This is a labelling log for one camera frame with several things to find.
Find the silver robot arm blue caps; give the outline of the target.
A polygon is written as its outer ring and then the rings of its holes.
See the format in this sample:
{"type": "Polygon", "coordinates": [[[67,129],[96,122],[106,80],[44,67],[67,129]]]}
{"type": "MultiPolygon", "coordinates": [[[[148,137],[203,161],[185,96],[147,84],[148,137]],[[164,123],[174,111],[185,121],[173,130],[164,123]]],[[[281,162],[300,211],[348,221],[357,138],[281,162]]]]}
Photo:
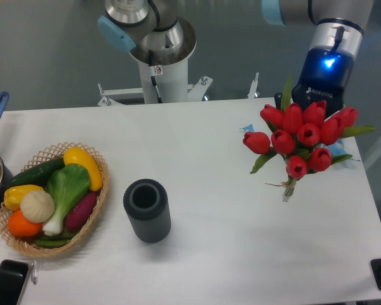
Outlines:
{"type": "Polygon", "coordinates": [[[262,1],[262,15],[272,25],[316,27],[302,72],[291,91],[303,109],[326,101],[326,116],[344,106],[343,95],[357,57],[373,1],[262,1]]]}

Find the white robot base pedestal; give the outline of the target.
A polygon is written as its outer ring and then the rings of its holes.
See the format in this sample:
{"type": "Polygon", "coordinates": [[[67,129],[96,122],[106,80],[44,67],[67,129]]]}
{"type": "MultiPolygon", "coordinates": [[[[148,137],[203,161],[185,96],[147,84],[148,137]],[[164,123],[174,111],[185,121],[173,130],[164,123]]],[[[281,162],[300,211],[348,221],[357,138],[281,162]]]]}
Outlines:
{"type": "Polygon", "coordinates": [[[146,104],[205,99],[213,80],[189,84],[196,32],[179,16],[177,1],[106,1],[97,25],[108,43],[137,62],[146,104]]]}

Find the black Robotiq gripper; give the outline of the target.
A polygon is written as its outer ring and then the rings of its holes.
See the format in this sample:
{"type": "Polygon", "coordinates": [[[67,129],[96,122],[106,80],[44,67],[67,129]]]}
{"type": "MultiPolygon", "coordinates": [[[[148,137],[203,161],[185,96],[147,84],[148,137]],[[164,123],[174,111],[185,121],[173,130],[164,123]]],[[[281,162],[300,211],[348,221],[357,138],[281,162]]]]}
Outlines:
{"type": "MultiPolygon", "coordinates": [[[[343,94],[354,65],[349,55],[321,48],[311,49],[305,59],[297,85],[292,89],[294,102],[303,110],[324,100],[328,118],[344,106],[343,94]]],[[[282,110],[281,92],[274,94],[276,108],[282,110]]]]}

